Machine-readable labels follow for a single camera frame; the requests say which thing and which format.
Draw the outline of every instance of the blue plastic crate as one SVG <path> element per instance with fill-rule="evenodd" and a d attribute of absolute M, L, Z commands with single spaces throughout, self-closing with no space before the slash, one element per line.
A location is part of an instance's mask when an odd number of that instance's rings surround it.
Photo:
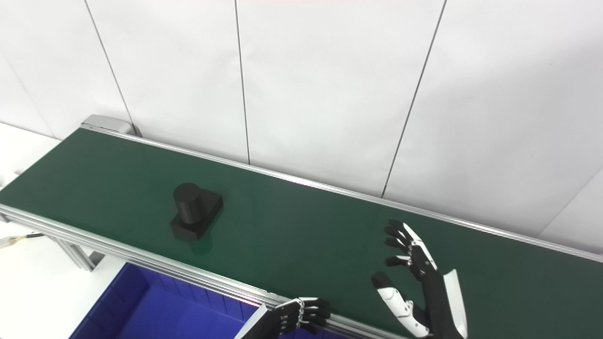
<path fill-rule="evenodd" d="M 256 307 L 126 264 L 70 339 L 232 339 Z M 297 330 L 282 339 L 345 339 Z"/>

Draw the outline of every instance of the white wall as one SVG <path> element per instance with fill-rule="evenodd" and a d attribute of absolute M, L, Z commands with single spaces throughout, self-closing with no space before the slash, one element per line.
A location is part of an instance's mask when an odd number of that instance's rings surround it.
<path fill-rule="evenodd" d="M 234 1 L 88 3 L 142 135 L 247 163 Z"/>
<path fill-rule="evenodd" d="M 391 169 L 385 198 L 603 248 L 599 1 L 448 0 L 414 103 L 443 0 L 89 5 L 119 88 L 83 0 L 0 0 L 0 121 L 63 138 L 131 115 L 376 196 Z"/>
<path fill-rule="evenodd" d="M 603 166 L 602 11 L 448 2 L 385 197 L 538 235 Z"/>
<path fill-rule="evenodd" d="M 85 2 L 0 0 L 0 50 L 53 136 L 91 114 L 129 121 Z"/>
<path fill-rule="evenodd" d="M 442 4 L 239 1 L 251 163 L 381 194 Z"/>
<path fill-rule="evenodd" d="M 0 49 L 0 121 L 52 136 L 20 79 Z"/>

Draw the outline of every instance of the black cylinder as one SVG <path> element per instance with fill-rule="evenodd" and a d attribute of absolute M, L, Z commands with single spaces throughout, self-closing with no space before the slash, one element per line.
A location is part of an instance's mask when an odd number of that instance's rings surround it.
<path fill-rule="evenodd" d="M 194 183 L 183 183 L 174 190 L 178 216 L 185 224 L 195 224 L 205 217 L 201 189 Z"/>

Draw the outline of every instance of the robotic hand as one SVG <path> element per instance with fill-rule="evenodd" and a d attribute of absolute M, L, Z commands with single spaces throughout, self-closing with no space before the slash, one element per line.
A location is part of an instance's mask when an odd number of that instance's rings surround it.
<path fill-rule="evenodd" d="M 319 298 L 296 298 L 273 310 L 262 304 L 235 339 L 276 339 L 298 328 L 317 334 L 330 316 L 329 303 Z"/>
<path fill-rule="evenodd" d="M 403 265 L 421 282 L 425 310 L 398 291 L 389 277 L 377 272 L 371 277 L 374 287 L 391 312 L 415 337 L 434 339 L 467 339 L 467 317 L 456 270 L 442 275 L 438 272 L 427 246 L 407 225 L 390 219 L 385 227 L 385 244 L 406 255 L 385 260 L 386 266 Z"/>

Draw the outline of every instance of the black block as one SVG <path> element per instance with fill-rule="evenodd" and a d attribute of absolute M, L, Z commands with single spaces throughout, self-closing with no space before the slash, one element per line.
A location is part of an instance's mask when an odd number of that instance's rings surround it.
<path fill-rule="evenodd" d="M 222 208 L 222 195 L 184 183 L 174 190 L 178 214 L 170 222 L 175 234 L 199 239 Z"/>

